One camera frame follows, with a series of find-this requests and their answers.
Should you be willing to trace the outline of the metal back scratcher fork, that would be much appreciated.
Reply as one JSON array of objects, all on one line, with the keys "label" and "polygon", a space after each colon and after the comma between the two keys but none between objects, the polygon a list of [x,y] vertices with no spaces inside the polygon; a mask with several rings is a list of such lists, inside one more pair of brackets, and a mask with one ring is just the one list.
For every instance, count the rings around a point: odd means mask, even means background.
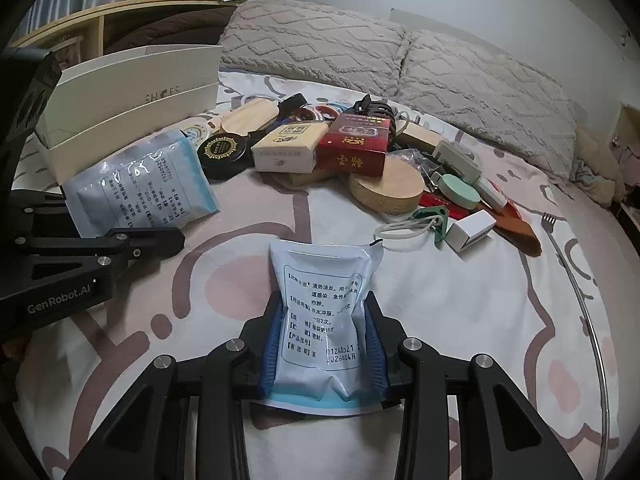
[{"label": "metal back scratcher fork", "polygon": [[553,235],[555,223],[557,221],[558,218],[556,218],[554,214],[549,214],[548,212],[544,212],[541,216],[541,226],[544,229],[544,232],[547,233],[556,255],[560,259],[562,267],[567,274],[567,278],[574,289],[578,306],[580,307],[580,312],[582,312],[582,317],[584,318],[587,327],[594,366],[596,367],[597,372],[601,410],[601,442],[596,479],[603,480],[606,473],[606,465],[608,464],[608,449],[610,448],[611,437],[611,408],[610,395],[608,394],[608,378],[606,378],[602,349],[586,304],[585,295],[582,293],[573,271],[570,270],[570,263],[563,254],[560,245]]}]

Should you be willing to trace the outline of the white shoe box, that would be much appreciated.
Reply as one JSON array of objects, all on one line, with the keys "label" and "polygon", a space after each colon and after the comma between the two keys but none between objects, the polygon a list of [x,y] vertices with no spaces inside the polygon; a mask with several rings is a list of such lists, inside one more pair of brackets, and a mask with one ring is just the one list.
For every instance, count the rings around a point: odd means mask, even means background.
[{"label": "white shoe box", "polygon": [[215,107],[222,47],[160,44],[64,70],[36,127],[58,184],[147,134]]}]

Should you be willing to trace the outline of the green clothes peg with cord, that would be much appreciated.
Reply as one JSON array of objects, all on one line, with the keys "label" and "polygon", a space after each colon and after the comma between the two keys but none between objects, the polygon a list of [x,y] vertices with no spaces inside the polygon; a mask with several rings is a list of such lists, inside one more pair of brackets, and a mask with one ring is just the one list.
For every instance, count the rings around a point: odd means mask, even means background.
[{"label": "green clothes peg with cord", "polygon": [[449,211],[444,206],[416,208],[404,220],[386,223],[373,231],[373,241],[412,240],[413,238],[433,234],[433,242],[439,247],[448,231]]}]

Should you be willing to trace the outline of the sage green stapler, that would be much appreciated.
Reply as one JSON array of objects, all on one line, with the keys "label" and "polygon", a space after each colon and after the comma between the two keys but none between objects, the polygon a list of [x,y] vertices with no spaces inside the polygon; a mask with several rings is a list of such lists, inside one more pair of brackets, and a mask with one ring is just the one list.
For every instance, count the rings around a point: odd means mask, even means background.
[{"label": "sage green stapler", "polygon": [[442,165],[451,169],[467,184],[474,184],[483,174],[482,167],[474,155],[462,150],[457,142],[442,139],[435,146],[433,156]]}]

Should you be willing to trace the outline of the left beige textured pillow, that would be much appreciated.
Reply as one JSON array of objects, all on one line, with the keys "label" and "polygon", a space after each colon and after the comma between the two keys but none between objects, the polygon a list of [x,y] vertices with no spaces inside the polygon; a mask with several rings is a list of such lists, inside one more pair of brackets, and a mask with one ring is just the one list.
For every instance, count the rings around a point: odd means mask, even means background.
[{"label": "left beige textured pillow", "polygon": [[410,47],[405,27],[296,0],[248,0],[222,33],[221,63],[390,98]]}]

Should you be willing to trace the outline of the brown folded blanket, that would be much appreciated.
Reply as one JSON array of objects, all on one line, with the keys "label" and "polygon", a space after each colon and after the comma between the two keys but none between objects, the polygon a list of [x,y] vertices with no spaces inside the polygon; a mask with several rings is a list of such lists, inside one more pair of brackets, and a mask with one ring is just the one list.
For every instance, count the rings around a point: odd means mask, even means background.
[{"label": "brown folded blanket", "polygon": [[144,25],[128,26],[105,41],[104,54],[152,44],[218,44],[234,6],[214,6],[167,15]]}]

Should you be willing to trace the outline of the small white box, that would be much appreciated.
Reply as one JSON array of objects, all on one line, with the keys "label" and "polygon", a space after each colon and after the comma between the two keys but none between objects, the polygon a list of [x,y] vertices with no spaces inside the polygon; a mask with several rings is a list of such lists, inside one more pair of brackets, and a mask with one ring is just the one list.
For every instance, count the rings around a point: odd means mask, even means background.
[{"label": "small white box", "polygon": [[496,223],[496,219],[489,212],[479,210],[454,222],[447,231],[446,243],[455,252],[463,252],[485,237]]}]

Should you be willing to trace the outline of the mint green round case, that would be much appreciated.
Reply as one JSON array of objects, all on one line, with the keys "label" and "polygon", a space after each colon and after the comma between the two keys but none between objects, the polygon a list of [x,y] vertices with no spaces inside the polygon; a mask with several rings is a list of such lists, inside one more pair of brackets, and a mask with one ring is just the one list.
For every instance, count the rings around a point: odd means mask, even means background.
[{"label": "mint green round case", "polygon": [[480,193],[472,185],[465,183],[453,174],[444,174],[438,181],[439,191],[450,202],[472,210],[480,203]]}]

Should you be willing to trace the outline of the wooden bed shelf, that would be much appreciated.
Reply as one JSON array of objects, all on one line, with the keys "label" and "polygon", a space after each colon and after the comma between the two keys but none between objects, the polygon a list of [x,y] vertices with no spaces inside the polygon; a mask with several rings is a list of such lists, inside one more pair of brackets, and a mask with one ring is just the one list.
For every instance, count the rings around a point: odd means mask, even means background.
[{"label": "wooden bed shelf", "polygon": [[73,61],[85,61],[103,54],[119,37],[146,24],[183,12],[237,6],[239,1],[222,0],[124,0],[100,4],[43,25],[10,43],[14,48],[72,52]]}]

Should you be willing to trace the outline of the black hair claw clip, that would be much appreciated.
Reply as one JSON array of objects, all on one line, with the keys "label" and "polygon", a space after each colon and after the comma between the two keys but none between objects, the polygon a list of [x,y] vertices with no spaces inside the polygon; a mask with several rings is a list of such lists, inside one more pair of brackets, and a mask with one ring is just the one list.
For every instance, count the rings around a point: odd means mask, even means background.
[{"label": "black hair claw clip", "polygon": [[396,138],[396,112],[385,101],[375,101],[370,94],[366,94],[361,100],[345,110],[346,114],[355,114],[367,117],[388,119],[390,121],[390,137],[388,143],[392,144]]}]

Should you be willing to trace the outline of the round wooden box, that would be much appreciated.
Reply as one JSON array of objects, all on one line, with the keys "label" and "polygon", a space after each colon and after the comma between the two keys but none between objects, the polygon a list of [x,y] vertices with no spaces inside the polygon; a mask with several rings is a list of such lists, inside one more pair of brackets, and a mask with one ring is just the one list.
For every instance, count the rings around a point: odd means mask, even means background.
[{"label": "round wooden box", "polygon": [[351,174],[348,188],[362,206],[383,214],[405,214],[419,205],[424,180],[410,162],[397,156],[387,156],[381,177]]}]

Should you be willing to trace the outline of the right beige textured pillow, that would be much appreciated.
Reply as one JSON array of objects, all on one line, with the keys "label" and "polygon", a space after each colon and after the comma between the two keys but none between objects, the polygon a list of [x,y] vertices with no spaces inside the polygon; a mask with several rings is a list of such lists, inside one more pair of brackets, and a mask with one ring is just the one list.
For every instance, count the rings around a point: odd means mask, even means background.
[{"label": "right beige textured pillow", "polygon": [[570,180],[574,102],[547,74],[511,55],[441,32],[412,32],[397,99]]}]

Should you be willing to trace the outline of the black round gold-patterned tin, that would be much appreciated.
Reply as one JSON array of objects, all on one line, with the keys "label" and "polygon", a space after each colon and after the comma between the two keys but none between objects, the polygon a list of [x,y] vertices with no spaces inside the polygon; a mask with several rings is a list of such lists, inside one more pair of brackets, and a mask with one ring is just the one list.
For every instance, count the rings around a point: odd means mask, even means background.
[{"label": "black round gold-patterned tin", "polygon": [[247,137],[234,133],[214,134],[198,148],[198,160],[209,180],[229,180],[250,166]]}]

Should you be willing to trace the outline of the cream tissue pack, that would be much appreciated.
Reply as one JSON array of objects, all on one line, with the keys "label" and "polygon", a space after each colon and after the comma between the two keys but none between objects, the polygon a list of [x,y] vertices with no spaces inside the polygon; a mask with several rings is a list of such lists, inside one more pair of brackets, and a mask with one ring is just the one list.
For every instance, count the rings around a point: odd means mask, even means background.
[{"label": "cream tissue pack", "polygon": [[289,122],[272,130],[252,146],[255,169],[311,174],[317,165],[316,148],[328,131],[327,122]]}]

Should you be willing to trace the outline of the beige textured pillow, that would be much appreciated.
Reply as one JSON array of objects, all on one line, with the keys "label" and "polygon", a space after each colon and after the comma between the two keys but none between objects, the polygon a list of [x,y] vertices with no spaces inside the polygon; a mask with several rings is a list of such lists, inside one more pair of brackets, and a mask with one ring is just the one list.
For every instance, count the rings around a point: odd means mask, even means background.
[{"label": "beige textured pillow", "polygon": [[397,99],[570,180],[574,102],[547,74],[511,55],[441,32],[412,32]]},{"label": "beige textured pillow", "polygon": [[296,0],[248,0],[222,33],[221,63],[390,98],[410,47],[405,27]]}]

